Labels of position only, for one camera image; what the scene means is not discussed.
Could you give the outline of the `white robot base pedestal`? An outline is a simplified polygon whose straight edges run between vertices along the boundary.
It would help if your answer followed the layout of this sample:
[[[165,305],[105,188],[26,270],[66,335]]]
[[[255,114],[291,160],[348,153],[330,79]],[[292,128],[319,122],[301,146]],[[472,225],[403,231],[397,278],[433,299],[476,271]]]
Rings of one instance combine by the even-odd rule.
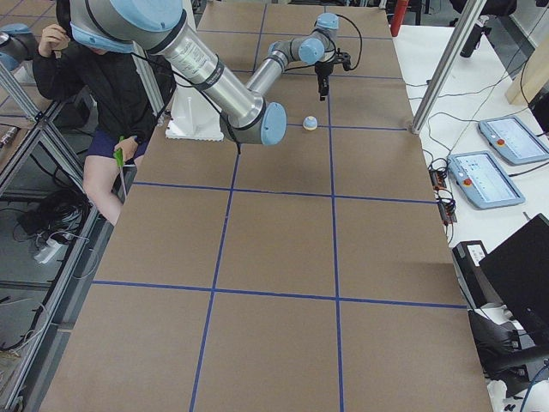
[[[194,88],[178,86],[173,97],[171,118],[166,127],[169,139],[219,142],[220,115]]]

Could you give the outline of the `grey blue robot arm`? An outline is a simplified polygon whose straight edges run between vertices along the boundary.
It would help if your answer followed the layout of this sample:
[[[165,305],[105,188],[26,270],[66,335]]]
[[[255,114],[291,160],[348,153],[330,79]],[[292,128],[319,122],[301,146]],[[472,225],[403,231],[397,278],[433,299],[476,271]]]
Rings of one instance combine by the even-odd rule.
[[[180,1],[73,1],[70,26],[78,43],[109,52],[130,53],[134,44],[161,55],[199,93],[220,108],[220,122],[236,143],[275,145],[287,129],[283,105],[264,95],[290,63],[301,61],[319,70],[319,94],[328,93],[335,58],[339,18],[317,17],[304,37],[278,41],[247,83],[242,83],[198,37]]]

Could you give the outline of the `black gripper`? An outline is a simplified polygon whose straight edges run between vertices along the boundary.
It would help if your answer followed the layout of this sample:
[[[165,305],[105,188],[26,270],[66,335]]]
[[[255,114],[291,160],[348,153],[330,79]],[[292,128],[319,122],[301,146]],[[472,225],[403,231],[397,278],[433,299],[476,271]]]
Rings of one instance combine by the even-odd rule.
[[[334,62],[316,62],[315,73],[317,75],[319,100],[325,101],[329,94],[329,77],[333,73]]]

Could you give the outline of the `second grey robot arm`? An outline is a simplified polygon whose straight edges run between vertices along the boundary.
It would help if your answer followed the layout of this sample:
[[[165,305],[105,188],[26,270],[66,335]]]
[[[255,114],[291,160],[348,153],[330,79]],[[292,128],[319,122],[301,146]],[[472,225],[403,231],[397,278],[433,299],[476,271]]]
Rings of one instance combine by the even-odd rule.
[[[33,60],[38,42],[31,29],[23,23],[1,26],[1,64],[8,71]]]

